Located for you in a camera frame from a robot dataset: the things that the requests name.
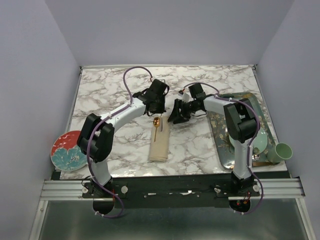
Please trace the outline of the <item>gold spoon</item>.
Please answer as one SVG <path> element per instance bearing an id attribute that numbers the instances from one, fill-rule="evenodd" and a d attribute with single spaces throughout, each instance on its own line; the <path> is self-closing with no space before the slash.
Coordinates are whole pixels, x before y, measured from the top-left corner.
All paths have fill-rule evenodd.
<path id="1" fill-rule="evenodd" d="M 153 119 L 153 126 L 155 127 L 155 131 L 154 131 L 154 138 L 153 138 L 153 141 L 155 142 L 156 141 L 156 138 L 157 138 L 157 129 L 160 127 L 161 125 L 161 118 L 160 117 L 155 117 Z"/>

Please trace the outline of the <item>beige linen napkin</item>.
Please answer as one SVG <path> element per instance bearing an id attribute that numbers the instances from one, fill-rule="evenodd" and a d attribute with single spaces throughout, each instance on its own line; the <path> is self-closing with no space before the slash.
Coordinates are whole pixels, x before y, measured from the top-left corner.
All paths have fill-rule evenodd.
<path id="1" fill-rule="evenodd" d="M 162 131 L 158 127 L 151 129 L 151 141 L 148 160 L 150 162 L 166 162 L 169 154 L 170 126 L 164 124 Z"/>

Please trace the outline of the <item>silver fork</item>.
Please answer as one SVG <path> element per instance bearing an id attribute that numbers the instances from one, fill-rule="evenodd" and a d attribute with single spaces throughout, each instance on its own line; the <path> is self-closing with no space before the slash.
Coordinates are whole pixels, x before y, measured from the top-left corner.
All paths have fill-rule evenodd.
<path id="1" fill-rule="evenodd" d="M 163 122 L 164 122 L 164 118 L 163 118 L 163 114 L 161 114 L 160 115 L 160 125 L 159 125 L 160 132 L 163 131 Z"/>

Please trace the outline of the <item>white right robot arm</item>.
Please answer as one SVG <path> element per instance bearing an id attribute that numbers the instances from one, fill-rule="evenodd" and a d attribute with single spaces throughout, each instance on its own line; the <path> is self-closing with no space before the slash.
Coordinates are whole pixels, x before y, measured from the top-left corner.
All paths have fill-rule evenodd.
<path id="1" fill-rule="evenodd" d="M 241 196 L 254 185 L 252 171 L 253 141 L 257 137 L 260 120 L 249 99 L 222 98 L 218 94 L 206 94 L 202 83 L 188 84 L 192 101 L 186 101 L 184 90 L 180 99 L 174 100 L 168 122 L 185 123 L 197 111 L 224 115 L 228 134 L 234 140 L 234 168 L 231 172 L 230 191 Z"/>

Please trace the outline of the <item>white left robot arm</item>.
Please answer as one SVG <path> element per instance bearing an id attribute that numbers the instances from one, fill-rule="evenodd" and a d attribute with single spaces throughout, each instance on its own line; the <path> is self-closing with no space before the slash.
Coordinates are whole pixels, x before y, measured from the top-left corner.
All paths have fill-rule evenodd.
<path id="1" fill-rule="evenodd" d="M 134 94 L 129 93 L 129 102 L 103 115 L 89 114 L 77 139 L 77 146 L 86 156 L 93 181 L 93 191 L 101 198 L 111 192 L 112 176 L 107 158 L 112 151 L 115 133 L 135 118 L 143 115 L 160 115 L 166 112 L 165 97 L 170 87 L 159 79 Z"/>

